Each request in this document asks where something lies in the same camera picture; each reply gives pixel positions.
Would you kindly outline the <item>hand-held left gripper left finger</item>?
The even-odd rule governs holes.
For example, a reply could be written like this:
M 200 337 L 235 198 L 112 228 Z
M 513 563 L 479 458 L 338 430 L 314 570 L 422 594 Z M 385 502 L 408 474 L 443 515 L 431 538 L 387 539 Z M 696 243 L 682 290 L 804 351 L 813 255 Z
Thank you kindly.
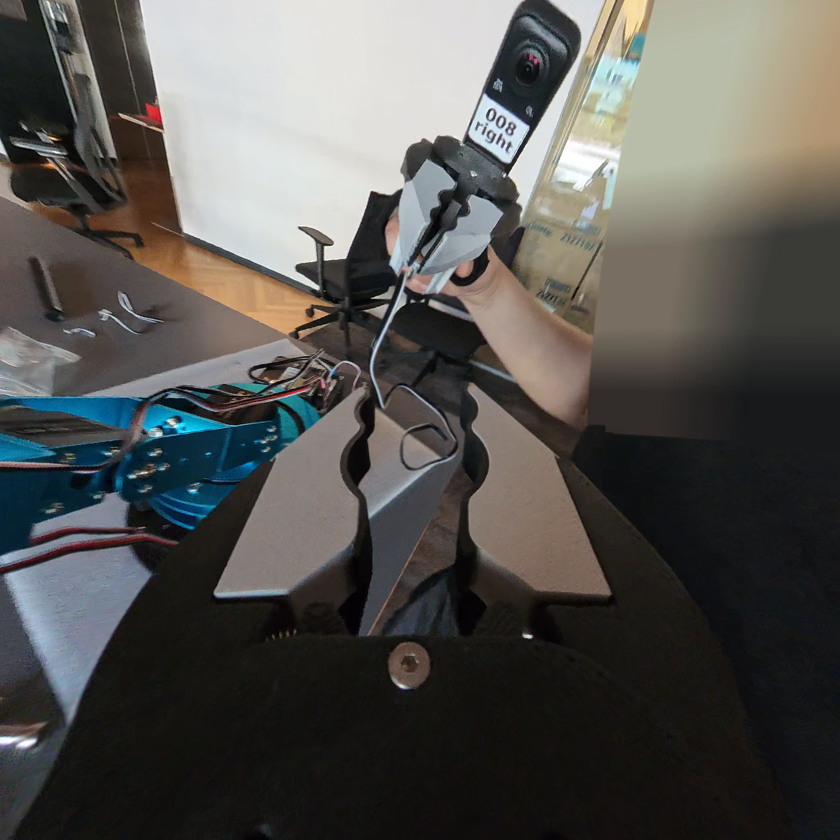
M 216 584 L 219 600 L 347 601 L 372 574 L 368 507 L 375 404 L 352 391 L 275 458 Z

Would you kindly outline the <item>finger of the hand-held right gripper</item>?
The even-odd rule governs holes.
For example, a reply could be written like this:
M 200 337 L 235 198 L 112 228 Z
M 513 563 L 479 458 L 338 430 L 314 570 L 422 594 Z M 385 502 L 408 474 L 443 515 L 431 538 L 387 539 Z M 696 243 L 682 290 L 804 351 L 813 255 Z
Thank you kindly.
M 505 207 L 477 195 L 467 198 L 466 207 L 468 212 L 422 251 L 420 276 L 428 280 L 424 293 L 440 293 L 450 283 L 467 285 L 487 263 L 487 249 Z
M 459 223 L 457 182 L 441 164 L 422 164 L 406 181 L 397 208 L 394 272 L 454 272 Z

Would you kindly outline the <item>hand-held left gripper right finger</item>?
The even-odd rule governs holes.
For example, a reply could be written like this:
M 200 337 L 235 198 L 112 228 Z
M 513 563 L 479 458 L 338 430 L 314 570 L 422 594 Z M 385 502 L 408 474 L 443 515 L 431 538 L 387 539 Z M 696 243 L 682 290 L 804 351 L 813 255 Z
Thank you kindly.
M 476 385 L 461 403 L 459 570 L 483 603 L 606 604 L 612 590 L 554 452 Z

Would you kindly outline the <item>blue toy robot arm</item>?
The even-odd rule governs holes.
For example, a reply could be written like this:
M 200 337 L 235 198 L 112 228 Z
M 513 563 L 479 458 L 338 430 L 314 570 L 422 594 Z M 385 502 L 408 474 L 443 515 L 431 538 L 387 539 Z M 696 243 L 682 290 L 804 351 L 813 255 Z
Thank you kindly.
M 168 550 L 179 538 L 142 526 L 43 527 L 115 496 L 192 530 L 324 416 L 248 376 L 144 397 L 2 396 L 2 576 L 81 553 Z

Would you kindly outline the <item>person's right forearm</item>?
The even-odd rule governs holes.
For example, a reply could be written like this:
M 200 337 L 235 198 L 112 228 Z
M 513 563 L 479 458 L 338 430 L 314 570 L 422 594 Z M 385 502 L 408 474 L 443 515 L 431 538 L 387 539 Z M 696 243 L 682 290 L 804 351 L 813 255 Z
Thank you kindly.
M 467 311 L 525 394 L 547 414 L 582 430 L 592 336 L 545 310 L 516 280 L 521 290 L 511 282 L 485 306 Z

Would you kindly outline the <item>person's right hand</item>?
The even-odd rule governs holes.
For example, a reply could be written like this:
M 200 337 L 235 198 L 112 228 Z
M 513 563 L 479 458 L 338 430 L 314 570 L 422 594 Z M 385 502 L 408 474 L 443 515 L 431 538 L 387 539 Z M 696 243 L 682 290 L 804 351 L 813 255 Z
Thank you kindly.
M 473 311 L 485 306 L 498 289 L 511 282 L 515 291 L 521 290 L 516 278 L 490 245 L 482 257 L 457 266 L 448 283 L 440 289 L 433 288 L 433 278 L 426 275 L 413 275 L 406 280 L 405 289 L 426 297 L 436 292 L 444 297 L 456 298 Z

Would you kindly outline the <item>black office chair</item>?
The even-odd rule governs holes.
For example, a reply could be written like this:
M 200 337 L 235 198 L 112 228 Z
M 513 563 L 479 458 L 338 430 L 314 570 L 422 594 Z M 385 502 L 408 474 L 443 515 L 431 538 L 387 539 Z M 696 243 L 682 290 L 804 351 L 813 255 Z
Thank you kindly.
M 396 283 L 385 245 L 385 225 L 397 209 L 401 194 L 370 194 L 348 255 L 343 259 L 325 258 L 325 249 L 333 245 L 330 237 L 313 227 L 299 227 L 313 240 L 316 259 L 298 264 L 296 270 L 316 281 L 318 290 L 314 294 L 317 300 L 306 309 L 308 321 L 291 330 L 291 338 L 299 339 L 303 330 L 338 323 L 345 349 L 349 350 L 351 324 L 378 332 L 369 312 L 389 303 Z M 469 361 L 487 343 L 472 321 L 440 311 L 412 292 L 396 313 L 391 329 L 426 354 L 425 364 L 411 383 L 414 388 L 435 373 L 440 364 L 467 371 Z
M 144 240 L 140 234 L 89 225 L 91 217 L 126 207 L 129 198 L 96 125 L 90 79 L 75 73 L 73 82 L 77 116 L 72 149 L 45 127 L 21 123 L 21 130 L 34 138 L 12 136 L 9 142 L 20 150 L 34 152 L 39 163 L 16 169 L 10 186 L 13 194 L 25 203 L 58 208 L 73 216 L 75 232 L 80 236 L 132 260 L 132 253 L 119 245 L 117 239 L 128 239 L 141 248 Z

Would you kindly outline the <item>large cardboard box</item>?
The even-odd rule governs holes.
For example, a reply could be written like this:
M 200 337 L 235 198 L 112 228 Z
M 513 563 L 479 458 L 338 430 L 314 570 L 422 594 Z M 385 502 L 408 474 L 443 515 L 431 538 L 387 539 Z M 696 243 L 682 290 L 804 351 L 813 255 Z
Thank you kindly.
M 514 273 L 528 293 L 562 317 L 599 256 L 610 216 L 620 147 L 604 50 L 587 62 L 563 112 L 522 225 Z

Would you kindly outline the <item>white foam sheet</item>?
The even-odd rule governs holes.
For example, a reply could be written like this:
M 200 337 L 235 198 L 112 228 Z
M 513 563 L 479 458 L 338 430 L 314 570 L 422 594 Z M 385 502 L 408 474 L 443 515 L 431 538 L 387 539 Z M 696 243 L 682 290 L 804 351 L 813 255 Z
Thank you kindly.
M 324 609 L 368 636 L 461 446 L 407 385 L 383 403 L 292 343 L 85 395 L 2 395 L 2 587 L 62 728 L 117 673 L 117 716 Z

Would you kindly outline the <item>robot control circuit board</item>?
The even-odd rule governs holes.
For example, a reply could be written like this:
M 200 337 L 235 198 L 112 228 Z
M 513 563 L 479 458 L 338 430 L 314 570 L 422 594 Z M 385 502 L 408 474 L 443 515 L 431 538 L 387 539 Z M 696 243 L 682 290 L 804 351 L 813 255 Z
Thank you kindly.
M 247 376 L 263 392 L 299 396 L 321 415 L 329 413 L 364 383 L 363 370 L 357 363 L 330 360 L 322 351 L 277 356 L 248 368 Z

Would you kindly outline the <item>person's dark shirt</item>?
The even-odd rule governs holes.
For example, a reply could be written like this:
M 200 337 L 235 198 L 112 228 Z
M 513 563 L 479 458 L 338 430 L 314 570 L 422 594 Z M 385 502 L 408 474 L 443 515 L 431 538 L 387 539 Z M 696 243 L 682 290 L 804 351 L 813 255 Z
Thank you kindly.
M 838 838 L 838 447 L 590 426 L 573 461 L 707 615 L 797 837 Z

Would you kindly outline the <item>pile of small plastic bags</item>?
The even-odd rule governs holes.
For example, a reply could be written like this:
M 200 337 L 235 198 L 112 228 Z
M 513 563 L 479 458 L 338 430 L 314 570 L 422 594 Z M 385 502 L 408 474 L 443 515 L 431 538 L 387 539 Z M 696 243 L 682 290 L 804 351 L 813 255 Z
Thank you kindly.
M 80 359 L 75 353 L 5 327 L 1 331 L 1 396 L 52 396 L 56 370 Z

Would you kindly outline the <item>black cylindrical tool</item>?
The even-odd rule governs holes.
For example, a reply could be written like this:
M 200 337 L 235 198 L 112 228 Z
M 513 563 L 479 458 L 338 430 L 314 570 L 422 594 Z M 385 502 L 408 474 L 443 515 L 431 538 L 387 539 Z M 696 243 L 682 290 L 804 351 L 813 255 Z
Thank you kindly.
M 52 322 L 64 322 L 66 314 L 51 270 L 44 260 L 28 257 L 28 267 L 44 310 L 44 317 Z

